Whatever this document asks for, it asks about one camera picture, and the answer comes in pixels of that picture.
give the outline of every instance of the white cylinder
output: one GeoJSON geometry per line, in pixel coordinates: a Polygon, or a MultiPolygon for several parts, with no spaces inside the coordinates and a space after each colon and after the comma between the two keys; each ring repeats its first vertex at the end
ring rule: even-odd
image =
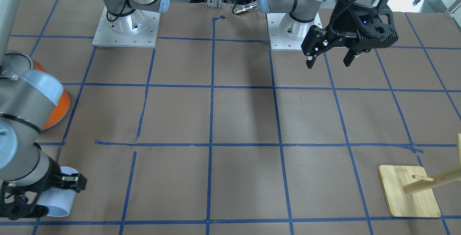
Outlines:
{"type": "MultiPolygon", "coordinates": [[[[71,167],[61,167],[61,172],[68,175],[78,173],[77,170],[71,167]]],[[[75,194],[76,192],[72,190],[62,190],[53,187],[41,194],[37,204],[48,207],[47,216],[66,217],[71,213],[75,194]]]]}

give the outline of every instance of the blue tape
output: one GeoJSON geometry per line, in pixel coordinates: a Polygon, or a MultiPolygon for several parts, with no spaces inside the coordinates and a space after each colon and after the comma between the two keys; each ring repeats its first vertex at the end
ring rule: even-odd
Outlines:
{"type": "Polygon", "coordinates": [[[412,145],[412,147],[413,147],[415,144],[413,143],[413,140],[411,139],[410,130],[408,129],[407,122],[405,121],[405,117],[403,117],[402,109],[400,108],[400,104],[397,101],[397,96],[395,95],[394,91],[392,90],[392,85],[390,84],[389,77],[387,76],[386,69],[384,68],[384,64],[382,64],[382,60],[381,60],[381,57],[379,56],[379,53],[377,52],[377,49],[375,49],[375,53],[376,53],[377,59],[379,61],[379,64],[381,65],[382,71],[384,72],[384,76],[386,78],[387,84],[389,85],[389,89],[391,89],[392,97],[394,98],[395,105],[397,106],[397,110],[399,111],[400,117],[402,118],[403,126],[405,127],[405,131],[407,132],[407,136],[408,136],[408,140],[410,141],[410,145],[412,145]]]}
{"type": "Polygon", "coordinates": [[[452,105],[453,108],[455,109],[455,112],[456,112],[456,114],[458,115],[458,118],[461,120],[461,114],[460,114],[460,112],[458,111],[458,108],[456,108],[456,105],[455,105],[455,103],[453,102],[453,99],[451,99],[450,93],[448,93],[447,88],[445,87],[445,84],[443,84],[442,78],[441,78],[440,75],[438,74],[437,69],[436,69],[435,66],[434,66],[434,63],[432,62],[431,58],[429,57],[428,51],[427,51],[426,48],[424,47],[423,42],[421,41],[421,39],[420,39],[418,33],[416,32],[415,27],[413,27],[413,24],[411,23],[410,18],[408,17],[407,13],[404,13],[404,14],[405,14],[405,17],[407,17],[407,21],[408,21],[408,23],[410,24],[410,26],[411,26],[413,32],[415,33],[416,38],[418,39],[418,42],[420,42],[420,45],[421,45],[421,47],[423,48],[424,53],[426,54],[426,57],[428,57],[429,63],[431,63],[431,66],[432,66],[432,68],[433,68],[435,74],[437,75],[437,78],[438,78],[438,80],[440,81],[440,84],[442,85],[443,89],[446,91],[446,94],[447,94],[447,96],[448,96],[448,99],[449,99],[450,102],[451,102],[451,105],[452,105]]]}
{"type": "MultiPolygon", "coordinates": [[[[420,166],[424,167],[420,156],[417,156],[417,158],[418,158],[418,162],[420,166]]],[[[448,225],[447,225],[447,222],[445,221],[445,216],[443,215],[442,209],[439,209],[439,210],[440,210],[440,215],[441,215],[440,219],[442,220],[443,228],[445,228],[445,232],[447,233],[447,235],[450,235],[450,231],[448,230],[448,225]]]]}
{"type": "MultiPolygon", "coordinates": [[[[290,193],[288,191],[287,173],[286,173],[286,168],[285,168],[285,155],[283,153],[282,130],[280,127],[280,117],[278,113],[277,89],[275,88],[274,66],[272,63],[272,53],[270,50],[268,51],[268,53],[269,53],[269,63],[270,63],[270,77],[272,78],[272,92],[274,95],[275,119],[277,120],[278,145],[280,147],[280,161],[282,163],[283,186],[285,187],[285,199],[286,199],[286,204],[287,204],[288,219],[291,220],[293,217],[291,215],[290,193]]],[[[290,234],[294,235],[295,231],[293,228],[293,222],[290,221],[289,224],[290,224],[290,234]]]]}
{"type": "Polygon", "coordinates": [[[188,37],[163,37],[159,36],[159,39],[166,39],[166,40],[205,40],[205,41],[212,41],[213,39],[210,38],[188,38],[188,37]]]}
{"type": "Polygon", "coordinates": [[[48,26],[48,23],[50,22],[51,16],[53,15],[54,9],[56,8],[56,5],[58,4],[58,1],[59,0],[56,0],[54,2],[53,8],[51,9],[51,12],[48,15],[48,18],[46,19],[45,25],[41,29],[40,35],[38,36],[38,39],[37,39],[35,45],[33,46],[32,51],[30,52],[30,57],[32,57],[33,53],[35,53],[35,50],[37,49],[38,43],[40,42],[40,39],[43,36],[43,33],[45,32],[45,29],[48,26]]]}
{"type": "Polygon", "coordinates": [[[31,38],[38,38],[39,35],[10,35],[10,37],[31,37],[31,38]]]}
{"type": "Polygon", "coordinates": [[[456,144],[415,144],[418,147],[456,147],[456,144]]]}
{"type": "Polygon", "coordinates": [[[62,145],[62,142],[38,142],[40,146],[59,146],[62,145]]]}
{"type": "Polygon", "coordinates": [[[131,162],[131,168],[130,168],[130,178],[128,179],[128,186],[126,188],[126,195],[125,195],[125,204],[123,205],[123,213],[122,213],[122,223],[120,224],[120,229],[118,231],[118,235],[123,234],[123,229],[124,229],[124,222],[125,222],[125,217],[126,217],[126,211],[128,210],[128,202],[130,200],[130,192],[131,192],[131,184],[133,183],[133,175],[135,172],[135,165],[136,165],[136,155],[137,152],[133,152],[133,159],[131,162]]]}
{"type": "Polygon", "coordinates": [[[94,36],[43,35],[42,38],[93,39],[94,36]]]}
{"type": "MultiPolygon", "coordinates": [[[[79,94],[77,95],[77,97],[75,99],[74,107],[72,108],[71,116],[69,117],[69,122],[67,122],[66,131],[64,132],[64,136],[62,138],[61,144],[66,143],[67,135],[69,133],[69,129],[71,128],[72,120],[74,119],[74,115],[75,115],[75,111],[77,109],[77,105],[79,104],[80,97],[81,97],[82,92],[84,90],[84,87],[85,87],[84,84],[85,84],[86,79],[88,77],[88,73],[89,73],[89,69],[91,68],[91,64],[93,63],[93,59],[94,59],[94,55],[96,54],[96,50],[97,50],[97,47],[95,46],[93,48],[93,52],[91,53],[91,57],[89,59],[88,66],[87,66],[87,69],[85,71],[84,78],[83,78],[82,83],[80,85],[79,94]]],[[[62,145],[60,145],[58,147],[58,151],[56,151],[56,160],[59,160],[59,156],[61,155],[61,147],[62,147],[62,145]]]]}
{"type": "MultiPolygon", "coordinates": [[[[39,222],[38,226],[68,226],[68,225],[97,225],[97,226],[109,226],[109,225],[205,225],[211,224],[222,224],[222,223],[287,223],[287,222],[360,222],[367,220],[371,221],[400,221],[400,220],[433,220],[439,218],[422,218],[422,217],[339,217],[339,218],[294,218],[294,219],[228,219],[228,220],[165,220],[165,221],[48,221],[39,222]]],[[[444,215],[443,219],[446,220],[458,220],[461,219],[461,215],[444,215]]],[[[0,222],[0,226],[32,226],[37,222],[0,222]]]]}
{"type": "MultiPolygon", "coordinates": [[[[80,86],[81,83],[63,82],[65,86],[80,86]]],[[[156,86],[156,87],[192,87],[209,89],[211,85],[175,85],[175,84],[132,84],[132,83],[84,83],[85,86],[156,86]]],[[[272,89],[272,86],[217,86],[216,89],[272,89]]],[[[275,89],[302,89],[302,90],[333,90],[332,87],[321,86],[276,86],[275,89]]],[[[336,90],[349,90],[349,91],[382,91],[382,92],[452,92],[460,93],[461,90],[437,90],[437,89],[363,89],[360,87],[336,87],[336,90]]]]}
{"type": "Polygon", "coordinates": [[[269,43],[268,40],[230,40],[230,39],[215,39],[215,41],[227,41],[227,42],[260,42],[269,43]]]}
{"type": "Polygon", "coordinates": [[[151,75],[152,75],[152,69],[153,69],[154,60],[155,60],[155,49],[153,49],[153,51],[152,51],[152,56],[151,56],[151,60],[150,60],[149,73],[148,73],[147,82],[146,82],[146,90],[144,92],[143,111],[141,112],[141,116],[139,117],[138,130],[136,132],[135,140],[137,140],[140,137],[141,129],[143,127],[144,112],[146,110],[146,103],[147,103],[147,98],[148,98],[148,94],[149,94],[149,82],[150,82],[150,78],[151,78],[151,75]]]}
{"type": "Polygon", "coordinates": [[[365,196],[364,196],[364,193],[363,193],[362,184],[360,182],[359,170],[357,169],[357,165],[356,165],[355,159],[354,159],[354,154],[353,154],[352,148],[350,146],[349,137],[348,137],[347,130],[346,130],[346,124],[344,122],[343,112],[341,111],[341,106],[339,105],[338,95],[337,95],[337,92],[336,92],[336,89],[335,89],[335,84],[333,82],[333,75],[331,74],[330,64],[328,63],[328,58],[327,58],[325,53],[324,53],[324,58],[325,58],[326,68],[328,70],[328,75],[330,76],[330,82],[331,82],[331,87],[333,88],[333,94],[335,96],[336,106],[338,107],[339,118],[341,119],[341,125],[343,126],[344,137],[346,138],[346,143],[348,145],[349,156],[350,156],[350,159],[352,161],[352,166],[354,168],[355,178],[357,180],[357,185],[359,186],[360,197],[362,198],[363,209],[364,209],[364,212],[365,212],[365,216],[367,217],[368,228],[370,229],[370,235],[373,235],[374,234],[373,227],[372,227],[372,223],[371,223],[371,221],[369,219],[370,214],[368,213],[367,202],[365,201],[365,196]]]}
{"type": "Polygon", "coordinates": [[[40,224],[40,218],[38,218],[38,219],[36,220],[35,226],[33,227],[33,230],[32,230],[32,235],[36,235],[36,234],[37,234],[37,230],[38,230],[39,224],[40,224]]]}

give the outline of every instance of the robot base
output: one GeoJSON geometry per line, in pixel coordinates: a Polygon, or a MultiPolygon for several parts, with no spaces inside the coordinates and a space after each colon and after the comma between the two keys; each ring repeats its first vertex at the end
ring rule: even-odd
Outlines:
{"type": "MultiPolygon", "coordinates": [[[[287,38],[280,30],[280,22],[285,13],[270,13],[267,14],[267,28],[269,30],[270,50],[271,51],[299,51],[302,52],[301,43],[303,40],[297,41],[287,38]]],[[[320,17],[316,15],[314,24],[322,27],[320,17]]]]}
{"type": "Polygon", "coordinates": [[[149,11],[143,11],[143,13],[146,18],[143,27],[146,27],[146,30],[135,35],[120,35],[111,29],[106,19],[107,8],[104,7],[94,35],[93,46],[155,48],[160,14],[149,11]]]}

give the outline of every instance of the wooden peg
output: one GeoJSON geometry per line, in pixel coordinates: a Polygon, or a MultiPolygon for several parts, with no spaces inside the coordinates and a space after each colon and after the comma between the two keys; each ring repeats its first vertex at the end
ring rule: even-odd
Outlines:
{"type": "Polygon", "coordinates": [[[461,134],[456,135],[456,146],[458,147],[458,158],[461,165],[461,134]]]}
{"type": "Polygon", "coordinates": [[[435,181],[435,178],[428,177],[428,176],[417,176],[417,175],[412,175],[412,178],[419,179],[419,180],[425,180],[425,181],[435,181]]]}
{"type": "Polygon", "coordinates": [[[438,174],[433,176],[435,181],[425,181],[425,180],[419,180],[416,182],[413,182],[411,184],[408,184],[406,186],[403,186],[403,190],[405,191],[405,194],[413,194],[417,193],[420,191],[424,191],[426,189],[431,189],[437,186],[449,184],[454,181],[458,181],[461,179],[461,166],[458,166],[457,168],[451,169],[449,171],[446,171],[444,173],[438,174]]]}

